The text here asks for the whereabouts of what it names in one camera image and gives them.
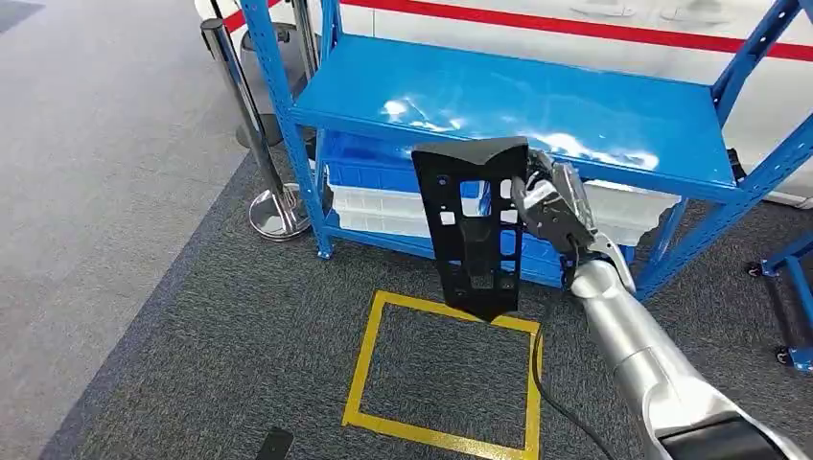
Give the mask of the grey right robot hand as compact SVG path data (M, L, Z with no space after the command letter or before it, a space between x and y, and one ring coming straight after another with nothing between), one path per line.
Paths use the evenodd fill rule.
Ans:
M511 200L525 229L569 257L596 242L597 228L584 184L569 162L532 149L526 174L511 179Z

